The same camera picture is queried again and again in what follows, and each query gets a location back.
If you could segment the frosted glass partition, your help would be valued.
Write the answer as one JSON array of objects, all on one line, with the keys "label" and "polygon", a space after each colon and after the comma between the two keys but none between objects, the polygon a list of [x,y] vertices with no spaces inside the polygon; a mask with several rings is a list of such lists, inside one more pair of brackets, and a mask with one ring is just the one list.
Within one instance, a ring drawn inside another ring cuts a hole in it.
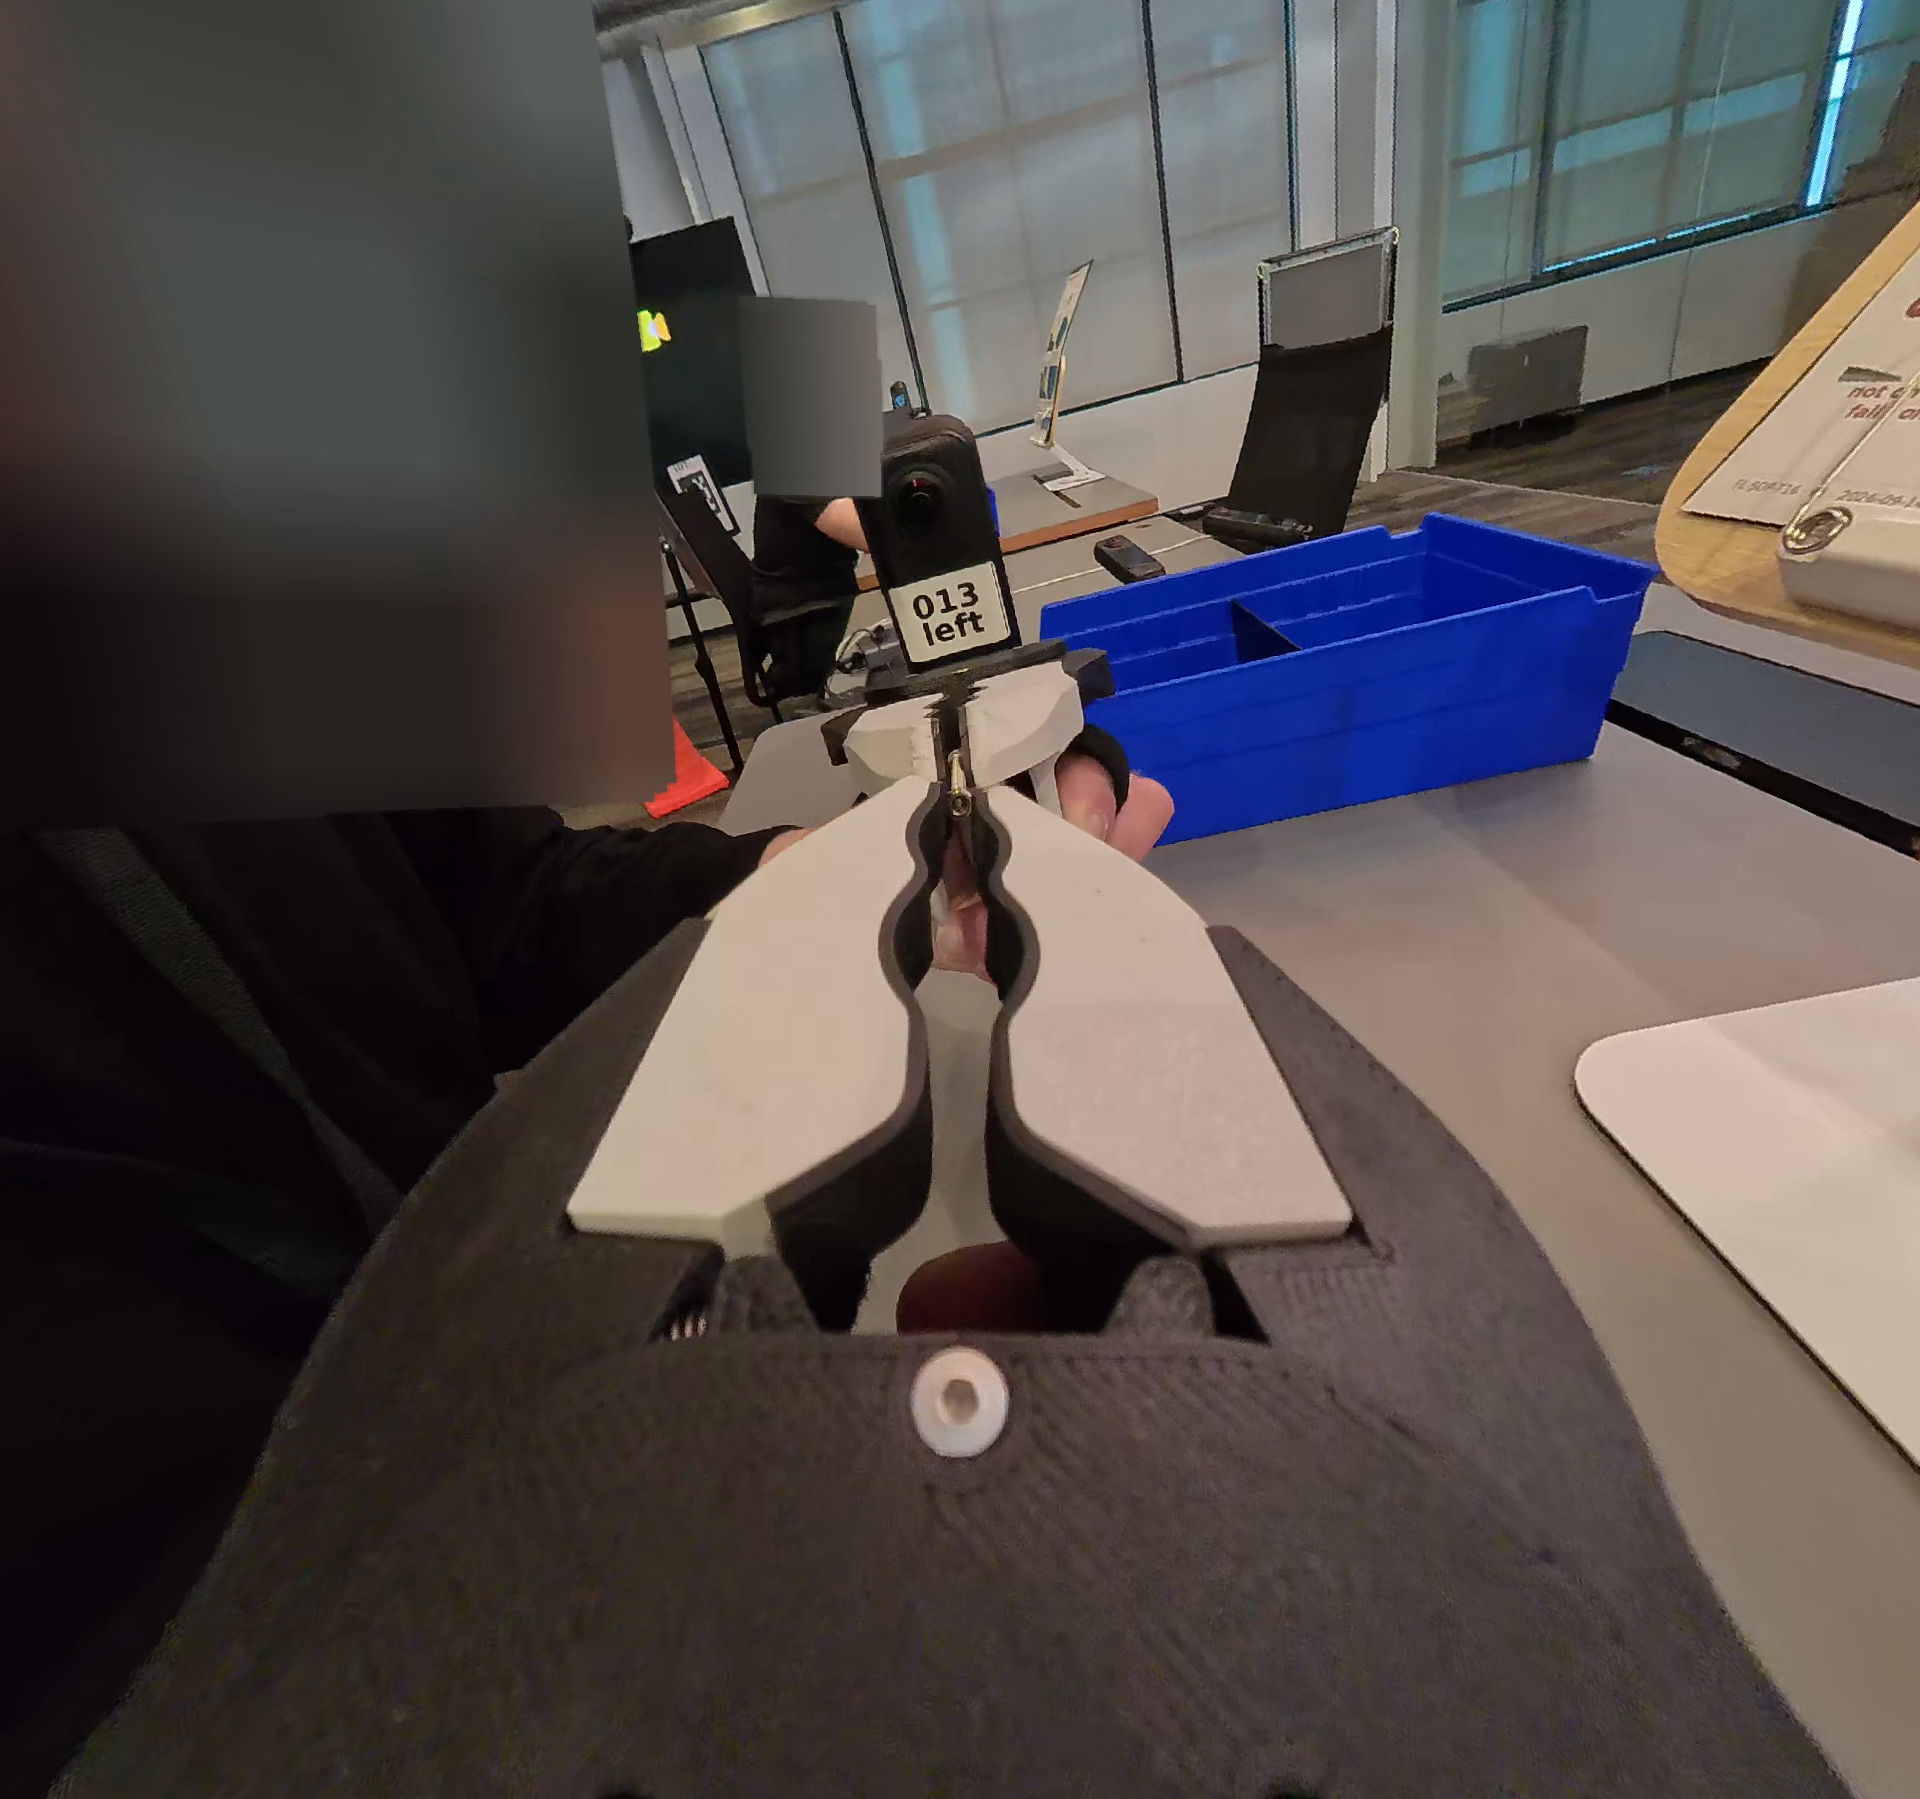
[{"label": "frosted glass partition", "polygon": [[1259,357],[1293,250],[1287,0],[855,0],[704,46],[776,297],[871,297],[880,369],[981,426]]}]

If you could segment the orange traffic cone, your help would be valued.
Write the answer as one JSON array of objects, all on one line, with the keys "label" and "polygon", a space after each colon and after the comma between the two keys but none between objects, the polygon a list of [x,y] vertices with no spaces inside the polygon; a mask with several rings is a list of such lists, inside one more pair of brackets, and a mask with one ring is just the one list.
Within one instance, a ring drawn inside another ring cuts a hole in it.
[{"label": "orange traffic cone", "polygon": [[706,758],[682,721],[672,721],[672,781],[655,791],[643,808],[651,823],[668,823],[693,805],[727,794],[733,777]]}]

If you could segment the wooden board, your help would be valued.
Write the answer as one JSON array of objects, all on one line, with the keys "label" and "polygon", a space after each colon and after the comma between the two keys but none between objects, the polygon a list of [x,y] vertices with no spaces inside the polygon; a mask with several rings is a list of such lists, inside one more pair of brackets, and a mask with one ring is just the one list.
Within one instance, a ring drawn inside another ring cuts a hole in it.
[{"label": "wooden board", "polygon": [[1816,645],[1920,663],[1916,627],[1853,621],[1844,610],[1803,609],[1779,583],[1775,533],[1744,518],[1692,515],[1699,485],[1775,409],[1775,403],[1832,349],[1832,340],[1900,279],[1920,245],[1920,211],[1912,206],[1884,242],[1844,279],[1844,288],[1779,347],[1779,354],[1742,388],[1742,399],[1712,425],[1677,472],[1653,552],[1664,575],[1699,609],[1790,631]]}]

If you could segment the grey cabinet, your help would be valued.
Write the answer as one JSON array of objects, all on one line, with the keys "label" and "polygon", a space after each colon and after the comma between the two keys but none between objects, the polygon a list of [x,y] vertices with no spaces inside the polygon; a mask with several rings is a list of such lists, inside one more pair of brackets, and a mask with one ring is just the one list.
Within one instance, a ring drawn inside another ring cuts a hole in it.
[{"label": "grey cabinet", "polygon": [[1585,361],[1587,324],[1563,324],[1471,347],[1463,433],[1483,438],[1535,421],[1579,415]]}]

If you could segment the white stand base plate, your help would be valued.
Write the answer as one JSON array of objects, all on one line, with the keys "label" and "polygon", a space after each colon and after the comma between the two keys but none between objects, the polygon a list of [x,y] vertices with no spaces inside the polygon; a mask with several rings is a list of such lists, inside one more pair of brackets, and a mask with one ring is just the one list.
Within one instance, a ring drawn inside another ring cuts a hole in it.
[{"label": "white stand base plate", "polygon": [[1920,1458],[1920,983],[1597,1038],[1585,1114]]}]

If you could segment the black screen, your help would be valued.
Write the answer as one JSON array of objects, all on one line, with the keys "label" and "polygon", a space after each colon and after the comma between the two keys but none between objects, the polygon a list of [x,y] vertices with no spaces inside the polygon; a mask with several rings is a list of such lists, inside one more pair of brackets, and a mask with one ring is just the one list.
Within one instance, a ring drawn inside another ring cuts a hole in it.
[{"label": "black screen", "polygon": [[628,271],[655,468],[704,460],[719,490],[748,485],[739,300],[756,297],[756,275],[733,219],[632,242]]}]

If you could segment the blue plastic bin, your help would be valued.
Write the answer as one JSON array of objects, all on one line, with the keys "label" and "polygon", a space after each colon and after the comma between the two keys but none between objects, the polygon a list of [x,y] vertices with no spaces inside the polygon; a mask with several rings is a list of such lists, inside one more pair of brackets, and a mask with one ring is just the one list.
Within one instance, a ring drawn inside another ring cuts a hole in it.
[{"label": "blue plastic bin", "polygon": [[1653,569],[1463,515],[1379,526],[1042,609],[1174,794],[1169,842],[1579,765]]}]

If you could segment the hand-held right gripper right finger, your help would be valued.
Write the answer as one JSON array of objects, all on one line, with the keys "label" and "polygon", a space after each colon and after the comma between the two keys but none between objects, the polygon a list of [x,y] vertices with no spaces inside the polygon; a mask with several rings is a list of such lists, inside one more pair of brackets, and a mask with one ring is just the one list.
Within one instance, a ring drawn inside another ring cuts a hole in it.
[{"label": "hand-held right gripper right finger", "polygon": [[975,794],[1000,991],[985,1185],[1048,1308],[1094,1331],[1150,1257],[1317,1246],[1355,1205],[1213,931],[1013,786]]}]

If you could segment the window with dark frame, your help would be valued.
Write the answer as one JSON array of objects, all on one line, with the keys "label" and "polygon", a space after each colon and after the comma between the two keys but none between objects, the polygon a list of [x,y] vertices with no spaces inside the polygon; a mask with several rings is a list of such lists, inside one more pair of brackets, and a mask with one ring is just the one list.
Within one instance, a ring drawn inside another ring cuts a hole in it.
[{"label": "window with dark frame", "polygon": [[1454,0],[1439,297],[1916,186],[1920,0]]}]

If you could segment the grey table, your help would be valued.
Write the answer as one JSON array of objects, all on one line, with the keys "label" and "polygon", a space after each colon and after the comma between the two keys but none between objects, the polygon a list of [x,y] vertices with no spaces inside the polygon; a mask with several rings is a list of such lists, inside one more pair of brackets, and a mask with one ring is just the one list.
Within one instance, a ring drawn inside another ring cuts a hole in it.
[{"label": "grey table", "polygon": [[1023,641],[1037,636],[1042,609],[1069,604],[1083,593],[1123,589],[1123,580],[1104,563],[1094,563],[1099,535],[1131,535],[1157,563],[1165,563],[1169,575],[1238,557],[1234,547],[1213,540],[1169,515],[1144,515],[1131,526],[1109,526],[1099,533],[1059,535],[1048,547],[1019,552],[1004,557],[1004,571],[1007,571],[1013,609],[1023,621]]}]

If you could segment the wooden table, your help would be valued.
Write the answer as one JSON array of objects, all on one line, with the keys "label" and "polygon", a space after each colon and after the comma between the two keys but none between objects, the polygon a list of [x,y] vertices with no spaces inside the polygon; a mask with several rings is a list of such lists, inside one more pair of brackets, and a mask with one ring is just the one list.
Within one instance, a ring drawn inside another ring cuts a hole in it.
[{"label": "wooden table", "polygon": [[1094,476],[1087,485],[1048,490],[1032,472],[992,479],[996,526],[1004,557],[1037,552],[1069,535],[1104,535],[1123,526],[1160,515],[1157,495],[1127,485],[1119,476]]}]

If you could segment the white plastic block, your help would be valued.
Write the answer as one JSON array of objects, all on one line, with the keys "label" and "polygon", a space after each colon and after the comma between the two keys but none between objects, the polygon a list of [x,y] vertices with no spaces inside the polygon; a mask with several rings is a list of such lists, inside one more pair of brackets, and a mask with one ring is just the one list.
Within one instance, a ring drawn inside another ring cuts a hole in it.
[{"label": "white plastic block", "polygon": [[1797,609],[1920,627],[1920,518],[1883,507],[1805,507],[1779,527],[1779,583]]}]

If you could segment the printed paper sheet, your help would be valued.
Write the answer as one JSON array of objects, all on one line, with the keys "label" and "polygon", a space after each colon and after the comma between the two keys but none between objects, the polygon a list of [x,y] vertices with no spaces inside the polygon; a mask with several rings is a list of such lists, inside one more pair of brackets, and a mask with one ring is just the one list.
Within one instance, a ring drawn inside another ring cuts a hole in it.
[{"label": "printed paper sheet", "polygon": [[1920,260],[1692,490],[1692,515],[1785,527],[1797,511],[1920,511]]}]

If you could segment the tilted display stand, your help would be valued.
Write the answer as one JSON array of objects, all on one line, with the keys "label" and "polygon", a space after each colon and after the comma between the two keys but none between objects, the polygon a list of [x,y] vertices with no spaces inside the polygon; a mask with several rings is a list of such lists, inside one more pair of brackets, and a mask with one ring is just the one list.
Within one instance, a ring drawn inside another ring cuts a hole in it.
[{"label": "tilted display stand", "polygon": [[1091,260],[1069,271],[1064,293],[1055,300],[1048,347],[1042,347],[1037,407],[1036,407],[1036,425],[1032,425],[1032,446],[1037,446],[1042,462],[1032,476],[1048,495],[1073,495],[1073,490],[1104,479],[1104,472],[1080,462],[1055,443],[1055,421],[1059,421],[1059,399],[1064,399],[1064,361],[1069,361],[1069,328],[1073,328],[1080,300],[1087,293],[1087,279],[1091,279]]}]

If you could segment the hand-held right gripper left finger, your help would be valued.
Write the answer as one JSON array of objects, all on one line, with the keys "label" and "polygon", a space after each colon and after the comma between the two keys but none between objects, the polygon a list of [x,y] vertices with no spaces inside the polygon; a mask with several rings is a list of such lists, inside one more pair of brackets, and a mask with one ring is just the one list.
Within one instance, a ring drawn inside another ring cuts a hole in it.
[{"label": "hand-held right gripper left finger", "polygon": [[896,781],[759,865],[706,923],[568,1217],[782,1257],[853,1331],[875,1257],[934,1171],[931,971],[939,786]]}]

